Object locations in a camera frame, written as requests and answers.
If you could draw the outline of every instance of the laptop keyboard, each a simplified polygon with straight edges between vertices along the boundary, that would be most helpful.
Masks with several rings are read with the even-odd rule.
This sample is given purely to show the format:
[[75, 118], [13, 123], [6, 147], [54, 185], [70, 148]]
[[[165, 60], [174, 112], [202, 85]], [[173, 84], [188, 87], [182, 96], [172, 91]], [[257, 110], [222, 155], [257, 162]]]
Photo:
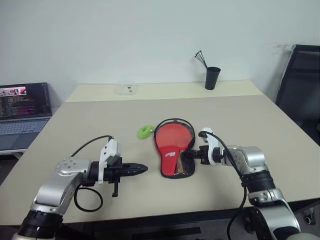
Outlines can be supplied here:
[[39, 133], [48, 120], [0, 123], [0, 135]]

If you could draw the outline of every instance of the laptop screen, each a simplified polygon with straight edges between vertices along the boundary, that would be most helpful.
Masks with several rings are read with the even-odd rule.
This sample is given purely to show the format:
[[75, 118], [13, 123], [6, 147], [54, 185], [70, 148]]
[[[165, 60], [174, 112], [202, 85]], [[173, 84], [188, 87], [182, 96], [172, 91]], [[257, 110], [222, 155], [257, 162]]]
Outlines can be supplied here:
[[51, 115], [47, 83], [0, 86], [0, 121]]

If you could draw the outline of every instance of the white wall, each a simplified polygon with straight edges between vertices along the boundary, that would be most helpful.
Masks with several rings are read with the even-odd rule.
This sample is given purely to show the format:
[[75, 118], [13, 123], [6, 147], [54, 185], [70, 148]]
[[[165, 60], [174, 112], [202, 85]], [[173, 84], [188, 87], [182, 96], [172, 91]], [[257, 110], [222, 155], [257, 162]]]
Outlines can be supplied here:
[[0, 0], [0, 84], [191, 82], [205, 71], [277, 95], [292, 44], [320, 44], [319, 0]]

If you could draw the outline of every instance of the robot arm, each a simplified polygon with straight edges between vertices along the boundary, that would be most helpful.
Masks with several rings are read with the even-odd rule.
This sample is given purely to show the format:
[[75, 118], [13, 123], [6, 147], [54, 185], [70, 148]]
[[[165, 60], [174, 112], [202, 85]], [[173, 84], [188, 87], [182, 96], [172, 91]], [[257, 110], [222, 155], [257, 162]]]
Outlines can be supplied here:
[[63, 215], [79, 186], [92, 187], [96, 181], [108, 181], [114, 184], [112, 196], [117, 197], [121, 177], [134, 176], [146, 170], [148, 168], [142, 164], [122, 163], [119, 145], [114, 139], [110, 139], [102, 148], [100, 161], [91, 162], [74, 156], [64, 159], [57, 165], [53, 175], [40, 187], [30, 211], [12, 239], [54, 239], [62, 224]]
[[300, 233], [299, 223], [285, 200], [280, 189], [275, 187], [265, 156], [256, 146], [227, 146], [234, 164], [229, 159], [227, 149], [218, 147], [218, 141], [210, 134], [210, 128], [199, 133], [208, 145], [200, 150], [191, 150], [183, 154], [201, 159], [202, 164], [233, 166], [240, 175], [241, 184], [248, 189], [248, 199], [253, 205], [249, 210], [250, 222], [259, 240], [285, 240], [304, 235], [305, 240], [319, 239], [315, 236]]

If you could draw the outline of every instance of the paddle logo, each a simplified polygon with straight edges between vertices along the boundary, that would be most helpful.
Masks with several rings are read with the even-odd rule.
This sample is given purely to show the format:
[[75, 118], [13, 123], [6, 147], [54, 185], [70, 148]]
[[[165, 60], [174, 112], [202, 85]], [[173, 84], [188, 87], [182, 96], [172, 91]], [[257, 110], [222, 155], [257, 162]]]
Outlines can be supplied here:
[[172, 152], [167, 152], [164, 156], [165, 157], [174, 157], [175, 155], [176, 155], [176, 152], [172, 151]]

